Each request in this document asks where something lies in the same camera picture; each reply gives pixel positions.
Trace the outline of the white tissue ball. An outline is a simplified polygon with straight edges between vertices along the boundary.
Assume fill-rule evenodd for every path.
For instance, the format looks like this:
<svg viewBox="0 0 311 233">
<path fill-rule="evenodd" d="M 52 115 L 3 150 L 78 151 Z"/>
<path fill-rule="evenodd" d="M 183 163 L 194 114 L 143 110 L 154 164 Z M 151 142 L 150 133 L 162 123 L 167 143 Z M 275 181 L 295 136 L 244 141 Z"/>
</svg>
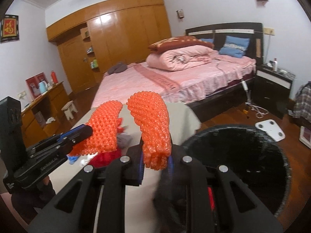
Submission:
<svg viewBox="0 0 311 233">
<path fill-rule="evenodd" d="M 86 165 L 89 164 L 89 162 L 90 162 L 91 160 L 92 160 L 91 158 L 82 159 L 82 160 L 80 161 L 79 165 L 80 165 L 81 167 L 85 167 Z"/>
</svg>

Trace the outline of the red cloth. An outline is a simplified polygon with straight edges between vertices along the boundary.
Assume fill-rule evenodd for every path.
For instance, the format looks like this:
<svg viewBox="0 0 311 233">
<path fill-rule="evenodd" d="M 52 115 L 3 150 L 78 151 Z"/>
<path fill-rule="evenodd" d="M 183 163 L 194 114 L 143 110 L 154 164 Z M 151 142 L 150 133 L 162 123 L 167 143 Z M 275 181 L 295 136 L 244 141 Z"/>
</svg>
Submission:
<svg viewBox="0 0 311 233">
<path fill-rule="evenodd" d="M 106 153 L 98 153 L 89 161 L 89 165 L 94 168 L 107 167 L 112 161 L 121 157 L 121 150 L 118 148 L 115 151 Z"/>
</svg>

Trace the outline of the orange mesh net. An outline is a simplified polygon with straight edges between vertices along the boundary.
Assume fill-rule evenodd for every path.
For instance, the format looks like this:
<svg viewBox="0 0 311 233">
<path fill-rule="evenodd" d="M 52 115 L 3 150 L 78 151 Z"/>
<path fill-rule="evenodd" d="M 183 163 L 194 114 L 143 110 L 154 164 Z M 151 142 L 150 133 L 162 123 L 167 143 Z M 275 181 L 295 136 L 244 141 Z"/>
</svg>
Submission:
<svg viewBox="0 0 311 233">
<path fill-rule="evenodd" d="M 142 145 L 143 163 L 153 170 L 168 166 L 172 142 L 169 130 L 170 117 L 162 97 L 153 91 L 134 93 L 122 104 L 111 100 L 97 107 L 85 126 L 90 135 L 77 142 L 70 156 L 111 153 L 119 147 L 117 136 L 129 135 L 132 144 Z"/>
</svg>

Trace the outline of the wooden side cabinet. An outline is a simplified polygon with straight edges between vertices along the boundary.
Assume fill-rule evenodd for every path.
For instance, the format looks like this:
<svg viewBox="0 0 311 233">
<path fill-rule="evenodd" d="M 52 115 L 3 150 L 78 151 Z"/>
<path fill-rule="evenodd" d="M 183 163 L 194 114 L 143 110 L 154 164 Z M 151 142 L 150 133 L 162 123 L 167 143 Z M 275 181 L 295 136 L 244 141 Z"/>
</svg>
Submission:
<svg viewBox="0 0 311 233">
<path fill-rule="evenodd" d="M 62 108 L 69 100 L 63 83 L 58 83 L 22 111 L 22 136 L 26 147 L 56 134 L 65 119 Z"/>
</svg>

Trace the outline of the small white stool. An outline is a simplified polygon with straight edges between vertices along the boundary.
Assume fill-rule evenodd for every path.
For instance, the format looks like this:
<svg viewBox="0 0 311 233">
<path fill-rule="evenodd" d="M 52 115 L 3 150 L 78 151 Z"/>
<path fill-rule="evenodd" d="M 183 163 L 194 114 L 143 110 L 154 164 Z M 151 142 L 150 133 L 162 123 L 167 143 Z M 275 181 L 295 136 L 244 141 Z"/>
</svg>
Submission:
<svg viewBox="0 0 311 233">
<path fill-rule="evenodd" d="M 74 101 L 67 102 L 61 110 L 64 112 L 64 115 L 67 120 L 74 119 L 73 113 L 78 113 L 76 106 L 74 105 Z"/>
</svg>

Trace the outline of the light blue kettle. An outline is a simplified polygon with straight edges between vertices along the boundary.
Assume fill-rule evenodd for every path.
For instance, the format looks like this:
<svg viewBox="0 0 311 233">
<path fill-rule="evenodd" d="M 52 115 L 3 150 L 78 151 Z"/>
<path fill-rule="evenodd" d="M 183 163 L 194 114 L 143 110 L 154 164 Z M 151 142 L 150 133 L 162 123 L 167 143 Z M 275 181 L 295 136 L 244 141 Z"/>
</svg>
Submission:
<svg viewBox="0 0 311 233">
<path fill-rule="evenodd" d="M 46 81 L 39 82 L 38 86 L 39 86 L 39 91 L 40 91 L 41 94 L 47 92 L 47 83 L 46 83 Z"/>
</svg>

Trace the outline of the red box on cabinet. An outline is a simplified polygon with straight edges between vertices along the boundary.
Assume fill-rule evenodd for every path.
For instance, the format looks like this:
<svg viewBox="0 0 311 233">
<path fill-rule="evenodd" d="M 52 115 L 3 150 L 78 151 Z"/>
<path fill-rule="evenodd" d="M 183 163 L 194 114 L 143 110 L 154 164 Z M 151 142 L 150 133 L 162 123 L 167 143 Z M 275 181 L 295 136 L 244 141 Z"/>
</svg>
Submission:
<svg viewBox="0 0 311 233">
<path fill-rule="evenodd" d="M 26 84 L 28 86 L 32 99 L 36 99 L 39 96 L 41 96 L 41 93 L 39 91 L 39 86 L 38 86 L 39 82 L 41 81 L 46 81 L 46 83 L 48 83 L 48 80 L 44 73 L 39 73 L 26 80 Z"/>
</svg>

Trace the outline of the red thermos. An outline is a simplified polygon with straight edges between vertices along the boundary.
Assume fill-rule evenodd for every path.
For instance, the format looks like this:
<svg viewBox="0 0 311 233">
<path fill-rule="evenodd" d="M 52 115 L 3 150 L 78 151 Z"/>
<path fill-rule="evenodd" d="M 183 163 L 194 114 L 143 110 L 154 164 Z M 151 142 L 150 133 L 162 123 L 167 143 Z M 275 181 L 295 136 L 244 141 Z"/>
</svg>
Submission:
<svg viewBox="0 0 311 233">
<path fill-rule="evenodd" d="M 57 79 L 57 76 L 56 76 L 56 73 L 54 71 L 51 72 L 51 79 L 53 81 L 54 84 L 58 84 L 58 79 Z"/>
</svg>

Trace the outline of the grey crumpled cloth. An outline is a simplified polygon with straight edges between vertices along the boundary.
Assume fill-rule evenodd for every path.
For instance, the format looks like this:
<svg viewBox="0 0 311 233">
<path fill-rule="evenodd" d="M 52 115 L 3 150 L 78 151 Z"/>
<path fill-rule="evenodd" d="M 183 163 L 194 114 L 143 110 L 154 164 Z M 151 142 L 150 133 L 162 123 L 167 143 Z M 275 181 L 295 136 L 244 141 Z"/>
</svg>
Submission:
<svg viewBox="0 0 311 233">
<path fill-rule="evenodd" d="M 127 133 L 118 133 L 116 139 L 118 148 L 125 149 L 129 147 L 132 137 Z"/>
</svg>

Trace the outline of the white bathroom scale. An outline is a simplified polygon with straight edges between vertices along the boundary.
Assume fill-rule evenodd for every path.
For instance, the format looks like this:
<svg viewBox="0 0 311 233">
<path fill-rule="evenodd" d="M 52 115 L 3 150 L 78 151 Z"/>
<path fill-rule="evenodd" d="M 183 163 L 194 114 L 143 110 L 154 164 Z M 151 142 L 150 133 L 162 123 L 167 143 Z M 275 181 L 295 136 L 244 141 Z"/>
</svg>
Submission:
<svg viewBox="0 0 311 233">
<path fill-rule="evenodd" d="M 257 122 L 255 127 L 267 133 L 274 141 L 279 142 L 286 138 L 285 133 L 272 119 Z"/>
</svg>

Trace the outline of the pink bed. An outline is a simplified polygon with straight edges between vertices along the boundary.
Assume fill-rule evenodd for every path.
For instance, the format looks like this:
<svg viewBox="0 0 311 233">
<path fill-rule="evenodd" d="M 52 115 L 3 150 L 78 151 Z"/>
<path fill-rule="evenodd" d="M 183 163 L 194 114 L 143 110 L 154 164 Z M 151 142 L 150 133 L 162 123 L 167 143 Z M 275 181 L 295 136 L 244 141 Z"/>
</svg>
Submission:
<svg viewBox="0 0 311 233">
<path fill-rule="evenodd" d="M 255 59 L 246 56 L 234 58 L 212 52 L 209 58 L 198 66 L 174 72 L 151 68 L 147 63 L 131 64 L 124 72 L 103 78 L 91 106 L 109 100 L 124 104 L 139 91 L 154 91 L 166 102 L 188 104 L 239 84 L 256 71 Z"/>
</svg>

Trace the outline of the wooden wardrobe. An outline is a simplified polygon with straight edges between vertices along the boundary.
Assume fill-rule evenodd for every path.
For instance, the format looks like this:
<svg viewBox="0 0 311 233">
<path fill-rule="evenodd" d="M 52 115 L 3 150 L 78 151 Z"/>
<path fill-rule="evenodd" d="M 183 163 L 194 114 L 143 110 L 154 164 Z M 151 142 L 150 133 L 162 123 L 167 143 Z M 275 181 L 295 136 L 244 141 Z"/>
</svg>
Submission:
<svg viewBox="0 0 311 233">
<path fill-rule="evenodd" d="M 48 26 L 70 91 L 100 83 L 118 62 L 145 61 L 149 45 L 171 37 L 164 0 L 107 0 L 65 16 Z"/>
</svg>

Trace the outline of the black white nightstand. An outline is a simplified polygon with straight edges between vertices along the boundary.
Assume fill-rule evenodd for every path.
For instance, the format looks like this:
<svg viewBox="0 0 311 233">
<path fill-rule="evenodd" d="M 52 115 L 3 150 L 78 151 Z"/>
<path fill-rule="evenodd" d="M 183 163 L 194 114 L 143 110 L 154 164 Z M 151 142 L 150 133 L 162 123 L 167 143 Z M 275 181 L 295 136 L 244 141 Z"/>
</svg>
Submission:
<svg viewBox="0 0 311 233">
<path fill-rule="evenodd" d="M 251 92 L 252 102 L 283 119 L 287 114 L 290 92 L 295 75 L 278 69 L 276 72 L 267 65 L 257 65 Z"/>
</svg>

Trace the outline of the dark red folded blanket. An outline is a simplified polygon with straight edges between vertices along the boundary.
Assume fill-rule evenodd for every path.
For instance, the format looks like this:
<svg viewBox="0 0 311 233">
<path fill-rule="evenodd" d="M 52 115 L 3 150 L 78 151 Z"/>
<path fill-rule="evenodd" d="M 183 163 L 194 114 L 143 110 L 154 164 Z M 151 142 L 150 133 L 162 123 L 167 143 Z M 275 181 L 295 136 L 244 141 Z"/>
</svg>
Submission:
<svg viewBox="0 0 311 233">
<path fill-rule="evenodd" d="M 151 44 L 148 48 L 151 53 L 162 54 L 168 50 L 174 50 L 183 47 L 201 45 L 214 49 L 214 44 L 197 39 L 194 36 L 178 36 L 163 39 Z"/>
</svg>

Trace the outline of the black headboard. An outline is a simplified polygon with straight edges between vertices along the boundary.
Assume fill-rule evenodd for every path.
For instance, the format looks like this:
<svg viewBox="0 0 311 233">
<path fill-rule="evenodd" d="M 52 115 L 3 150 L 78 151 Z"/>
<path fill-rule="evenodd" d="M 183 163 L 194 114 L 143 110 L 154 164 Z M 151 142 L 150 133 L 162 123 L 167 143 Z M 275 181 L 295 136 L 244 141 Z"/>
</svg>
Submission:
<svg viewBox="0 0 311 233">
<path fill-rule="evenodd" d="M 213 39 L 214 48 L 220 50 L 227 36 L 249 39 L 245 55 L 256 60 L 256 65 L 264 63 L 263 24 L 254 22 L 222 23 L 188 28 L 185 34 L 197 39 Z"/>
</svg>

